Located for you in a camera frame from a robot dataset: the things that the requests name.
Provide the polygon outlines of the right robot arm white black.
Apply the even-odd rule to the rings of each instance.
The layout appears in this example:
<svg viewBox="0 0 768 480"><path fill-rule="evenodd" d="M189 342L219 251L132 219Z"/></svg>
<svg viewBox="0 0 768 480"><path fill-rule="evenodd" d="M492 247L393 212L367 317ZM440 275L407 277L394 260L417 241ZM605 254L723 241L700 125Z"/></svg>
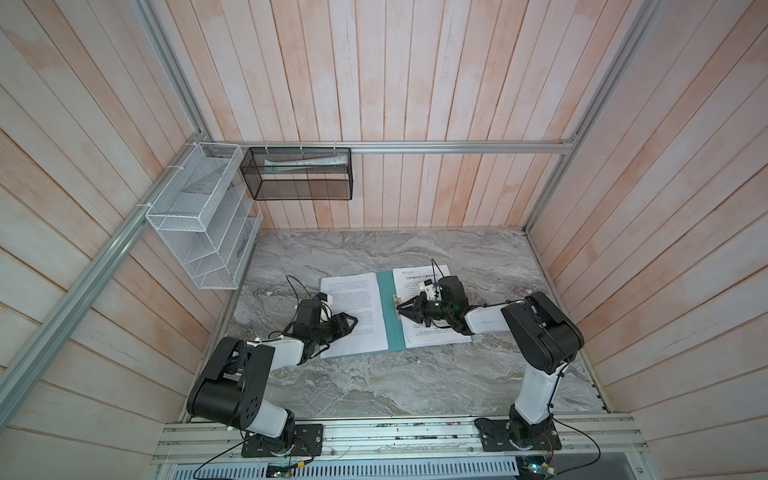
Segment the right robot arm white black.
<svg viewBox="0 0 768 480"><path fill-rule="evenodd" d="M578 327L540 291L517 300L472 305L456 276L426 280L419 290L396 303L398 314L424 327L448 328L464 336L509 331L527 362L509 419L474 420L483 450L560 449L552 404L560 379L585 344Z"/></svg>

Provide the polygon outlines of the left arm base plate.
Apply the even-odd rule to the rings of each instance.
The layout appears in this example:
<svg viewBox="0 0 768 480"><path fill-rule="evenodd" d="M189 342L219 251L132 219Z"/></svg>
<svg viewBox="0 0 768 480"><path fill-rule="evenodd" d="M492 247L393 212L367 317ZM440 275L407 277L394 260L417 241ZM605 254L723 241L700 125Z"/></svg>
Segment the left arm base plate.
<svg viewBox="0 0 768 480"><path fill-rule="evenodd" d="M263 434L249 434L242 446L241 456L244 458L320 456L323 434L324 426L320 423L289 425L276 438Z"/></svg>

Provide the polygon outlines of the green file folder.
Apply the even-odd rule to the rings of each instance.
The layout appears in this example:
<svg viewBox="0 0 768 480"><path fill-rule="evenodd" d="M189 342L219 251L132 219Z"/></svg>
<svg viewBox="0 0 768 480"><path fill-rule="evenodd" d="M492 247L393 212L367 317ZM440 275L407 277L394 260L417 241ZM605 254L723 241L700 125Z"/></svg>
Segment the green file folder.
<svg viewBox="0 0 768 480"><path fill-rule="evenodd" d="M440 272L441 277L442 273L450 273L446 265L439 265L436 269ZM405 346L402 323L398 317L399 314L395 311L393 305L393 295L396 295L393 270L379 272L376 276L379 285L384 323L386 326L388 350L401 351L406 350L407 348Z"/></svg>

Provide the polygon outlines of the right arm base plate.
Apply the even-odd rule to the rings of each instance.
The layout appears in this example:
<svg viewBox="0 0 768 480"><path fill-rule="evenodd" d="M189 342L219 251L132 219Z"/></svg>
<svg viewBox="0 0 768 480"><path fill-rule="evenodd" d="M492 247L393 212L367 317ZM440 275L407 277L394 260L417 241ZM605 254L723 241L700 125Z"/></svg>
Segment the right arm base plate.
<svg viewBox="0 0 768 480"><path fill-rule="evenodd" d="M474 426L479 431L485 452L556 451L562 449L552 416L541 423L530 425L522 418L491 420L477 418Z"/></svg>

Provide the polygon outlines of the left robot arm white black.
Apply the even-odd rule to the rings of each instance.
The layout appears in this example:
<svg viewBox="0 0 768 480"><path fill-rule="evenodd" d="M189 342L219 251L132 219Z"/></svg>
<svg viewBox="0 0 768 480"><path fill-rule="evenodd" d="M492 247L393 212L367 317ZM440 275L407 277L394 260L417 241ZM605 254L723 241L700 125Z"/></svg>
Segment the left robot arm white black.
<svg viewBox="0 0 768 480"><path fill-rule="evenodd" d="M354 332L358 318L335 313L318 294L298 302L289 324L273 338L222 338L187 398L193 417L232 427L282 455L296 442L295 416L265 399L272 371L306 363Z"/></svg>

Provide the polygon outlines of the printed paper sheet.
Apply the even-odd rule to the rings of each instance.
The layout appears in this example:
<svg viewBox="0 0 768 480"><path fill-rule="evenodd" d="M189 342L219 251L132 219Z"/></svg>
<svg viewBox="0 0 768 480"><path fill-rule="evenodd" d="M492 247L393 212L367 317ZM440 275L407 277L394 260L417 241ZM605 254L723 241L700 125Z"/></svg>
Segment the printed paper sheet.
<svg viewBox="0 0 768 480"><path fill-rule="evenodd" d="M334 314L345 313L358 320L352 332L334 341L321 358L368 354L389 348L375 273L323 278L320 291L332 298Z"/></svg>
<svg viewBox="0 0 768 480"><path fill-rule="evenodd" d="M419 285L423 281L432 280L434 277L440 279L441 274L431 266L396 268L393 270L396 296L401 301L410 300L421 292ZM398 317L402 323L407 349L471 342L470 336L461 335L450 328L425 327L402 314Z"/></svg>

